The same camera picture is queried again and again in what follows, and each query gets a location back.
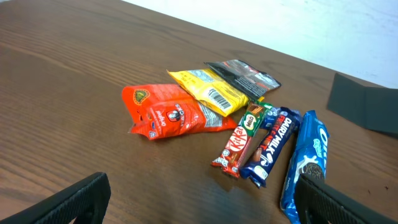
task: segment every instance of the milo logo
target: milo logo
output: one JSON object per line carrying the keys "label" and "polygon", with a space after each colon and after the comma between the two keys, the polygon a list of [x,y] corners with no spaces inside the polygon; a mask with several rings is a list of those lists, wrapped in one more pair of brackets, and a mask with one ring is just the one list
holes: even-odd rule
{"label": "milo logo", "polygon": [[243,121],[243,125],[247,130],[253,130],[254,129],[254,124],[256,123],[256,117],[248,114],[246,115],[245,120]]}
{"label": "milo logo", "polygon": [[148,98],[150,95],[150,93],[148,92],[148,90],[134,90],[134,102],[136,105],[141,105],[142,102]]}

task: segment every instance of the oreo cookie image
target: oreo cookie image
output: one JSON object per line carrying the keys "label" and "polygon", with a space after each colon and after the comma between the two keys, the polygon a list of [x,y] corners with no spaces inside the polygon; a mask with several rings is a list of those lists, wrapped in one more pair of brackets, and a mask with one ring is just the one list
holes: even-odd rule
{"label": "oreo cookie image", "polygon": [[322,168],[318,164],[313,162],[309,162],[307,165],[305,165],[302,169],[302,172],[300,173],[309,174],[319,180],[323,180],[325,178]]}

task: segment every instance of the black object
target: black object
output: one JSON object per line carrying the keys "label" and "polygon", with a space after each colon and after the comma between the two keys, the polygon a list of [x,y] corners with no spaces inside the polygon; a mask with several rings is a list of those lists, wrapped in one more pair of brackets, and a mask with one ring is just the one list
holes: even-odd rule
{"label": "black object", "polygon": [[363,86],[336,73],[328,109],[356,125],[398,136],[398,90]]}
{"label": "black object", "polygon": [[267,91],[281,86],[280,82],[268,73],[256,70],[241,60],[205,62],[205,64],[252,101],[258,100]]}
{"label": "black object", "polygon": [[104,172],[97,172],[45,200],[11,216],[0,224],[102,223],[111,197]]}
{"label": "black object", "polygon": [[301,224],[397,224],[307,174],[298,178],[294,200]]}

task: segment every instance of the brown tabletop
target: brown tabletop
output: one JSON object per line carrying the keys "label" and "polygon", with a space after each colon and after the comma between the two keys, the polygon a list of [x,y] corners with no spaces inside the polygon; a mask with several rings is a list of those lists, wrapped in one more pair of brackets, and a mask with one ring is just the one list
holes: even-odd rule
{"label": "brown tabletop", "polygon": [[259,190],[210,167],[232,131],[127,133],[124,86],[233,58],[283,83],[266,101],[317,111],[331,136],[327,184],[398,220],[398,140],[326,110],[335,71],[117,0],[0,3],[0,219],[104,171],[105,223],[288,223],[279,199],[294,138]]}

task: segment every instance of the candy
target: candy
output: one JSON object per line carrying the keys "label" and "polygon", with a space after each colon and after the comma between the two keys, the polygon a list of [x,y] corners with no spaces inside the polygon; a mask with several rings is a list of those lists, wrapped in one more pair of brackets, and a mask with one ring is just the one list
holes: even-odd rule
{"label": "candy", "polygon": [[249,101],[245,94],[209,68],[168,73],[195,99],[223,116],[237,111]]}
{"label": "candy", "polygon": [[296,125],[299,124],[296,116],[296,113],[288,108],[280,108],[279,115],[272,129],[261,141],[260,145],[258,145],[252,159],[241,168],[240,173],[242,178],[246,179],[250,177],[257,187],[266,186],[266,179],[278,159],[284,144],[293,133]]}
{"label": "candy", "polygon": [[247,153],[250,142],[259,129],[265,114],[271,108],[272,105],[268,103],[250,103],[220,157],[215,159],[211,165],[221,167],[225,173],[238,178],[239,167]]}
{"label": "candy", "polygon": [[233,129],[233,119],[203,106],[178,85],[124,87],[122,98],[134,122],[130,133],[149,139]]}
{"label": "candy", "polygon": [[280,82],[268,73],[260,72],[241,60],[205,62],[205,64],[252,101],[261,101],[267,91],[281,86]]}
{"label": "candy", "polygon": [[[276,108],[276,107],[271,108],[271,110],[268,111],[266,117],[264,118],[264,121],[261,123],[260,128],[269,130],[272,127],[272,125],[274,124],[276,118],[278,117],[279,111],[280,111],[280,108]],[[298,111],[298,110],[291,110],[291,111],[293,111],[294,113],[297,114],[296,119],[298,119],[301,122],[302,117],[300,115],[300,111]],[[300,126],[297,125],[295,127],[294,131],[299,130],[299,127]]]}
{"label": "candy", "polygon": [[326,177],[328,138],[326,126],[317,119],[315,111],[306,112],[280,199],[280,208],[293,224],[300,224],[294,204],[294,188],[299,175],[310,174],[317,179]]}

